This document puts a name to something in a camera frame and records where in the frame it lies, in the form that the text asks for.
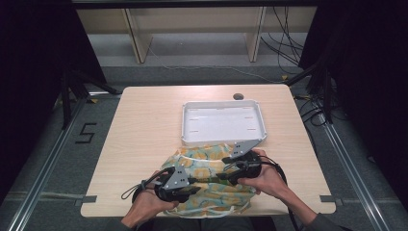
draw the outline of wire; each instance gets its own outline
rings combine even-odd
[[[297,51],[296,51],[296,49],[294,49],[294,45],[293,45],[293,39],[291,38],[291,36],[290,36],[290,32],[289,32],[289,24],[288,24],[288,16],[289,16],[289,8],[288,7],[285,7],[285,29],[286,29],[286,36],[288,37],[288,39],[289,39],[289,43],[291,44],[291,49],[292,49],[292,52],[293,52],[293,55],[296,57],[296,55],[297,55],[297,57],[300,59],[300,56],[299,56],[299,54],[297,53]]]
[[[336,111],[336,109],[339,109],[339,108],[341,108],[341,106],[340,105],[336,105],[336,104],[334,104],[335,102],[332,102],[332,105],[330,106],[331,107],[331,110],[330,110],[330,115],[331,116],[333,116],[334,118],[336,118],[336,119],[338,119],[338,120],[343,120],[343,121],[348,121],[348,118],[345,116],[345,117],[338,117],[334,112]],[[325,124],[326,123],[326,119],[324,118],[324,122],[322,123],[322,124],[316,124],[315,122],[313,122],[313,119],[311,118],[311,123],[313,124],[313,125],[315,125],[315,126],[321,126],[321,125],[323,125],[323,124]]]
[[[273,47],[272,45],[270,45],[269,43],[267,43],[264,38],[261,37],[261,40],[264,42],[264,44],[272,51],[276,52],[278,55],[281,55],[283,58],[285,58],[287,61],[291,62],[292,64],[297,65],[297,62],[294,58],[292,58],[291,56],[283,53],[282,51],[276,49],[275,47]]]
[[[201,68],[232,69],[232,70],[235,70],[235,71],[237,71],[237,72],[239,72],[239,73],[241,73],[241,74],[258,77],[258,78],[263,79],[263,80],[265,80],[265,81],[267,81],[267,82],[270,82],[270,83],[272,83],[272,84],[283,84],[283,83],[285,83],[285,81],[272,81],[272,80],[269,80],[269,79],[267,79],[266,77],[263,77],[263,76],[261,76],[261,75],[252,74],[252,73],[247,73],[247,72],[238,70],[238,69],[236,69],[236,68],[234,68],[234,67],[232,67],[232,66],[209,66],[209,65],[203,65],[203,66],[192,66],[192,67],[186,67],[186,66],[170,67],[170,66],[164,65],[163,62],[162,62],[162,60],[160,59],[160,57],[157,56],[157,55],[153,52],[153,50],[152,50],[150,47],[149,47],[148,49],[149,49],[150,52],[160,61],[162,67],[164,67],[164,68],[166,68],[166,69],[170,69],[170,70],[175,70],[175,69],[193,70],[193,69],[201,69]]]
[[[279,164],[277,164],[276,162],[274,162],[271,158],[269,158],[268,156],[259,156],[259,157],[265,157],[269,160],[269,162],[260,162],[260,164],[262,165],[268,165],[268,166],[272,166],[275,167],[276,171],[279,173],[279,175],[282,177],[282,180],[285,182],[286,185],[288,185],[288,180],[286,179],[286,175],[285,172],[283,171],[283,169],[279,166]],[[289,217],[292,221],[292,225],[295,231],[299,231],[299,227],[297,226],[297,222],[296,219],[294,218],[294,214],[293,211],[288,207],[288,214]]]
[[[270,39],[273,40],[274,42],[276,42],[276,43],[278,43],[278,44],[282,44],[282,45],[284,45],[284,46],[292,47],[290,44],[283,43],[283,42],[280,42],[280,41],[276,40],[275,38],[273,38],[273,37],[270,35],[270,33],[268,33],[268,35],[269,35]],[[296,46],[294,47],[294,49],[303,50],[302,47],[296,47]]]
[[[279,51],[281,50],[281,46],[282,46],[282,42],[283,42],[283,37],[284,37],[284,34],[282,34],[281,42],[279,43]],[[279,56],[279,54],[278,54],[278,64],[279,64],[279,66],[281,66],[279,57],[280,57],[280,56]],[[299,61],[297,60],[296,56],[294,56],[294,61],[295,61],[296,65],[299,64]]]
[[[159,172],[157,172],[156,174],[154,174],[152,177],[150,177],[148,180],[145,181],[141,181],[140,184],[137,184],[136,186],[130,188],[129,190],[127,190],[126,192],[124,192],[121,196],[122,199],[127,199],[129,197],[129,195],[133,192],[135,192],[138,188],[142,188],[143,190],[145,189],[145,187],[150,184],[154,179],[156,179],[157,177],[159,177],[160,175],[162,175],[165,172],[171,171],[171,169],[174,167],[167,167]]]
[[[304,104],[300,107],[299,113],[302,112],[302,110],[303,110],[303,108],[305,107],[306,104],[311,103],[311,102],[312,102],[311,100],[307,100],[306,103],[304,103]]]
[[[307,114],[309,114],[309,113],[311,113],[313,111],[316,111],[316,110],[319,110],[319,112],[321,112],[322,108],[323,107],[315,107],[314,109],[311,109],[311,110],[307,111],[306,113],[304,113],[303,115],[301,115],[301,117],[305,117]]]
[[[285,29],[285,27],[282,25],[282,22],[281,22],[281,20],[280,20],[278,14],[277,14],[277,12],[276,12],[275,7],[273,7],[273,11],[275,12],[276,18],[277,18],[278,21],[279,21],[279,25],[281,26],[281,28],[282,28],[282,30],[283,30],[283,33],[287,36],[288,40],[291,40],[291,41],[292,41],[293,43],[295,43],[296,45],[298,45],[298,46],[300,46],[300,47],[303,47],[303,45],[297,43],[295,40],[293,40],[293,39],[291,38],[291,36],[289,35],[289,32],[287,32],[287,30]],[[288,22],[288,12],[289,12],[288,7],[285,7],[285,19],[286,19],[285,24],[286,24],[286,27],[287,27],[287,22]]]
[[[311,120],[312,121],[312,118],[313,117],[315,117],[315,116],[317,116],[317,115],[320,115],[320,114],[322,114],[323,113],[323,110],[319,110],[319,111],[317,111],[317,112],[314,112],[311,116],[309,116],[307,119],[305,119],[305,120],[303,120],[303,123],[305,123],[305,122],[307,122],[307,121],[309,121],[309,120]]]
[[[311,116],[310,123],[311,123],[312,125],[319,127],[319,126],[321,126],[321,125],[325,125],[325,124],[326,124],[326,122],[327,122],[326,117],[324,117],[324,122],[322,122],[322,123],[315,123],[315,122],[313,121],[313,119],[314,119],[314,117],[316,117],[316,116],[317,116],[317,115],[312,115],[312,116]]]

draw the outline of printed number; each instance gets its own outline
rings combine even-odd
[[[85,128],[88,125],[96,125],[96,123],[85,123],[84,126],[82,126],[82,130],[81,130],[81,133],[79,135],[80,136],[89,136],[89,139],[87,141],[76,141],[75,143],[90,143],[92,141],[93,135],[95,135],[95,133],[86,133],[86,132],[84,132]]]

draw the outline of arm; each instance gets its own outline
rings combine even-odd
[[[264,150],[253,149],[253,151],[260,156],[267,156]],[[314,224],[314,221],[318,221],[316,220],[318,215],[285,184],[279,173],[272,166],[262,165],[261,173],[257,178],[240,178],[238,183],[254,187],[257,189],[257,194],[263,192],[280,199],[308,227]],[[333,229],[330,230],[337,230],[336,228],[339,227],[333,223]]]
[[[164,210],[174,209],[177,205],[178,201],[166,202],[161,200],[153,190],[142,191],[121,222],[110,220],[105,231],[133,230],[138,224],[154,218]]]

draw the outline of cloth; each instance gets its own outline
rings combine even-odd
[[[227,180],[217,178],[217,173],[231,173],[237,167],[225,169],[222,158],[229,157],[233,150],[227,144],[204,145],[200,147],[180,147],[162,165],[167,167],[184,167],[189,177],[198,182],[197,194],[190,195],[185,203],[180,203],[165,214],[181,218],[221,218],[232,213],[240,214],[250,207],[250,198],[255,195],[252,187],[231,185]]]

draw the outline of white tray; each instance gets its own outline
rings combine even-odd
[[[183,145],[264,140],[259,103],[254,100],[188,102],[183,105]]]

